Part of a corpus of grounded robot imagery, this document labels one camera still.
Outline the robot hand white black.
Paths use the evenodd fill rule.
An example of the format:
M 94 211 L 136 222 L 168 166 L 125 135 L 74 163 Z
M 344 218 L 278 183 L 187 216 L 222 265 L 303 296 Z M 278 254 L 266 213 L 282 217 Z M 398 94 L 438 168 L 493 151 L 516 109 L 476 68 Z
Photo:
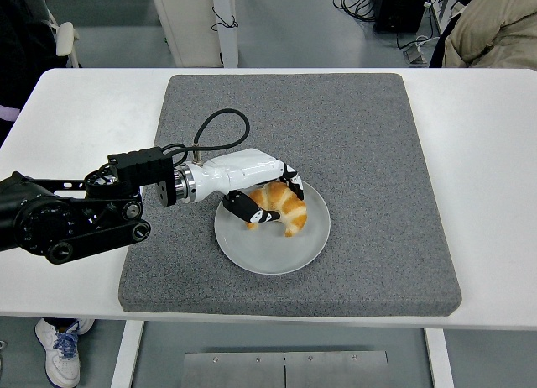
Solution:
M 271 181 L 283 183 L 292 196 L 304 200 L 304 189 L 297 171 L 281 160 L 257 149 L 245 149 L 208 160 L 203 165 L 188 162 L 180 167 L 185 178 L 184 202 L 200 202 L 213 192 L 225 195 L 224 207 L 251 224 L 279 220 L 282 211 L 264 209 L 243 191 Z

